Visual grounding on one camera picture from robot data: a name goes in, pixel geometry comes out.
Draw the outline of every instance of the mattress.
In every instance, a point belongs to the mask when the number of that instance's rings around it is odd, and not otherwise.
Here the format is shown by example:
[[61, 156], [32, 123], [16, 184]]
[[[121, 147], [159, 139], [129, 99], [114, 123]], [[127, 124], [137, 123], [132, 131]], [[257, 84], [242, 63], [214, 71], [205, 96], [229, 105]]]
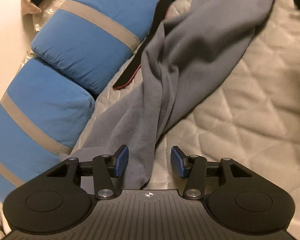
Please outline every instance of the mattress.
[[[177, 0], [167, 17], [188, 11], [191, 0]], [[127, 61], [99, 95], [95, 111], [73, 151], [94, 120], [142, 82], [141, 70], [123, 90], [112, 85]], [[230, 157], [286, 190], [296, 212], [288, 231], [300, 239], [300, 11], [293, 0], [275, 0], [271, 15], [224, 83], [157, 144], [146, 189], [183, 190], [186, 181], [171, 170], [171, 147], [208, 161]]]

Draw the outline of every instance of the beige stripe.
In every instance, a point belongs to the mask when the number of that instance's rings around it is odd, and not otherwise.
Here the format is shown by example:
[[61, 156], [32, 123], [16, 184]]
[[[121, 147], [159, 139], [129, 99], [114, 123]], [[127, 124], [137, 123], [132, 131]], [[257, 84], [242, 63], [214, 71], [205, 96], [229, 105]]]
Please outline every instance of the beige stripe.
[[9, 171], [1, 162], [0, 162], [0, 174], [4, 176], [8, 181], [11, 182], [16, 187], [20, 187], [24, 182]]
[[103, 29], [107, 33], [111, 34], [123, 44], [125, 44], [131, 51], [134, 51], [140, 41], [132, 32], [125, 27], [110, 19], [108, 16], [98, 12], [97, 10], [71, 0], [66, 0], [59, 9], [71, 12], [91, 23]]
[[38, 128], [28, 117], [26, 117], [11, 100], [7, 92], [3, 95], [0, 103], [13, 121], [15, 121], [17, 125], [41, 147], [56, 155], [60, 153], [69, 155], [71, 153], [70, 148], [52, 139], [49, 135], [40, 130], [40, 128]]

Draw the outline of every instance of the black strap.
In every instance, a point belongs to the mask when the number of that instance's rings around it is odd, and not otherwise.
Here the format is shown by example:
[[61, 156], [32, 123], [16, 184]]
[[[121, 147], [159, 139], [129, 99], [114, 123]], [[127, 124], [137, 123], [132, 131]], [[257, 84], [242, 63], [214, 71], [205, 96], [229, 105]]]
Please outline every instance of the black strap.
[[120, 90], [128, 86], [131, 81], [133, 80], [134, 76], [136, 75], [137, 71], [140, 68], [140, 62], [141, 62], [141, 55], [146, 47], [146, 45], [151, 41], [153, 38], [155, 32], [157, 31], [160, 22], [166, 17], [167, 11], [170, 7], [170, 5], [175, 0], [159, 0], [157, 3], [157, 6], [155, 8], [154, 12], [154, 18], [152, 22], [152, 26], [150, 29], [150, 32], [146, 38], [146, 40], [142, 43], [140, 48], [138, 49], [136, 55], [132, 59], [132, 61], [129, 63], [127, 68], [123, 71], [119, 79], [116, 81], [116, 83], [112, 86], [114, 90]]

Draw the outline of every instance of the metal bolt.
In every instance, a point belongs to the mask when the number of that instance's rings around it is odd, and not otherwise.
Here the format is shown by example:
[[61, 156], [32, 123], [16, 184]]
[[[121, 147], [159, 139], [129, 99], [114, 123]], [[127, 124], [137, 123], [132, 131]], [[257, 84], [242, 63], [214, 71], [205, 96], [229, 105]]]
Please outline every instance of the metal bolt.
[[201, 195], [201, 191], [195, 188], [191, 188], [186, 191], [186, 195], [188, 197], [199, 197]]
[[98, 191], [98, 195], [100, 197], [111, 197], [113, 195], [113, 191], [108, 188], [104, 188]]

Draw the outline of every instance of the gray cloth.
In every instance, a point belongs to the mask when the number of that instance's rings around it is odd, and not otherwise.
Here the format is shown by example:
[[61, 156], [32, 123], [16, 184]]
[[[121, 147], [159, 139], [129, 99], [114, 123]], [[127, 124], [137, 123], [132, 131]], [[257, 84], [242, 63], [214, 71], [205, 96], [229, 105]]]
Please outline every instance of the gray cloth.
[[[129, 147], [124, 188], [150, 178], [160, 135], [210, 95], [242, 57], [273, 0], [193, 0], [185, 15], [163, 21], [142, 54], [143, 82], [96, 119], [80, 161]], [[82, 187], [93, 192], [90, 180]]]

